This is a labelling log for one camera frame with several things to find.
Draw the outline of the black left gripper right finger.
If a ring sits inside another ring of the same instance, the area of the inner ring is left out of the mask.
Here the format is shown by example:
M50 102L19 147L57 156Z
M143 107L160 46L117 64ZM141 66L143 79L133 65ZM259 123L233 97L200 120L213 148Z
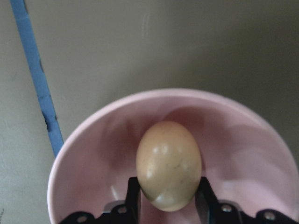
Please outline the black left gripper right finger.
M195 207L201 224L232 224L233 206L220 202L206 177L201 177L195 194Z

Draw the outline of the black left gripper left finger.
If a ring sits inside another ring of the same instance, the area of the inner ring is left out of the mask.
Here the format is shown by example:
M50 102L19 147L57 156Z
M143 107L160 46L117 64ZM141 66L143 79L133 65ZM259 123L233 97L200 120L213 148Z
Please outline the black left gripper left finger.
M137 177L130 177L128 180L128 189L125 199L127 214L130 224L138 224L140 222L141 207L141 188Z

